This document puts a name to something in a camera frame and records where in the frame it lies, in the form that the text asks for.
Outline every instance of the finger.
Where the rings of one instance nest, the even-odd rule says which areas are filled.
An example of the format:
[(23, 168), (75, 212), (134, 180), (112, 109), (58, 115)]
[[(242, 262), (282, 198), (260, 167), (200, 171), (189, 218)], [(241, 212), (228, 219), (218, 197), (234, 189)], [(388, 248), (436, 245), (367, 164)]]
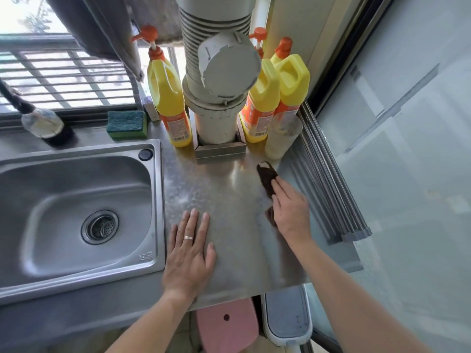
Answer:
[(181, 243), (183, 242), (183, 237), (185, 236), (185, 228), (186, 228), (186, 223), (188, 223), (188, 219), (190, 219), (190, 213), (188, 211), (183, 212), (183, 215), (181, 216), (180, 224), (178, 225), (177, 237), (175, 239), (176, 248), (181, 247)]
[(283, 202), (288, 199), (288, 196), (286, 195), (285, 191), (283, 190), (283, 188), (280, 187), (276, 180), (271, 181), (271, 186), (273, 187), (273, 191), (275, 192), (276, 197), (280, 202)]
[(299, 196), (301, 194), (296, 189), (294, 189), (294, 187), (291, 186), (291, 184), (286, 182), (280, 176), (275, 178), (275, 180), (276, 180), (276, 183), (278, 183), (280, 185), (280, 187), (283, 188), (283, 190), (285, 191), (285, 193), (286, 193), (286, 195), (288, 196), (289, 199), (293, 200), (293, 199), (296, 198), (296, 196)]
[(198, 211), (193, 208), (190, 213), (190, 219), (188, 223), (186, 223), (185, 228), (185, 237), (191, 237), (191, 239), (183, 240), (183, 244), (181, 246), (191, 247), (193, 245), (193, 240), (195, 239), (195, 228), (198, 222)]
[(275, 213), (281, 213), (281, 204), (280, 201), (278, 200), (278, 197), (274, 194), (271, 196), (273, 199), (273, 210)]
[(176, 224), (172, 224), (172, 229), (170, 229), (170, 240), (169, 240), (169, 247), (168, 247), (169, 253), (171, 253), (175, 247), (175, 239), (177, 238), (177, 230), (178, 230), (178, 226)]
[(209, 227), (209, 214), (204, 213), (203, 219), (201, 220), (200, 227), (198, 228), (198, 232), (196, 233), (195, 243), (193, 246), (195, 250), (203, 252), (204, 249), (204, 242), (206, 241), (206, 234), (208, 233)]
[(209, 243), (208, 249), (206, 250), (206, 258), (204, 259), (204, 263), (206, 264), (206, 269), (208, 270), (209, 274), (212, 274), (212, 272), (214, 271), (217, 258), (218, 255), (216, 254), (214, 244)]

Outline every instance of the plastic cup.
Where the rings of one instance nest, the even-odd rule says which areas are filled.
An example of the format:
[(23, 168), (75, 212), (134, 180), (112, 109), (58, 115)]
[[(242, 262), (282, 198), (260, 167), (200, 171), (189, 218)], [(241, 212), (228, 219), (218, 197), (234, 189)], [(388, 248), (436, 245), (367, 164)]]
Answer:
[(265, 154), (273, 160), (279, 160), (288, 151), (301, 131), (302, 122), (295, 113), (276, 114), (268, 128)]

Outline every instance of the sink drain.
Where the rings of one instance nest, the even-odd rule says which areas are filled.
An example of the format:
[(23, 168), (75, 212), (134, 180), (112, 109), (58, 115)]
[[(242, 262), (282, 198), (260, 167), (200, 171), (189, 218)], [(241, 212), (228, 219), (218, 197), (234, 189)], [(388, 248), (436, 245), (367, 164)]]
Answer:
[(82, 224), (83, 240), (89, 244), (101, 244), (113, 237), (118, 230), (118, 216), (110, 210), (99, 210), (87, 217)]

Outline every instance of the forearm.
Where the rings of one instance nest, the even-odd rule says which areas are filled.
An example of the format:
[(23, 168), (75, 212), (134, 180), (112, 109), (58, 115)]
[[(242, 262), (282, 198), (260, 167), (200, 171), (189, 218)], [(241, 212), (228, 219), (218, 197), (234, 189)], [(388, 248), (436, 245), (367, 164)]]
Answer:
[(109, 348), (107, 353), (164, 353), (191, 299), (164, 293), (152, 308)]
[(431, 352), (314, 241), (292, 249), (307, 271), (345, 352)]

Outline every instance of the stainless steel sink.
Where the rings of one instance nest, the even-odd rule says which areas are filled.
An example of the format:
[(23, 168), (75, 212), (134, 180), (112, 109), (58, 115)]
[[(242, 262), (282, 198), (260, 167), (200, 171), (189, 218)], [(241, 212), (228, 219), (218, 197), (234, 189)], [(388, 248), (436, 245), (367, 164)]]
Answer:
[(163, 270), (162, 196), (159, 140), (0, 161), (0, 304)]

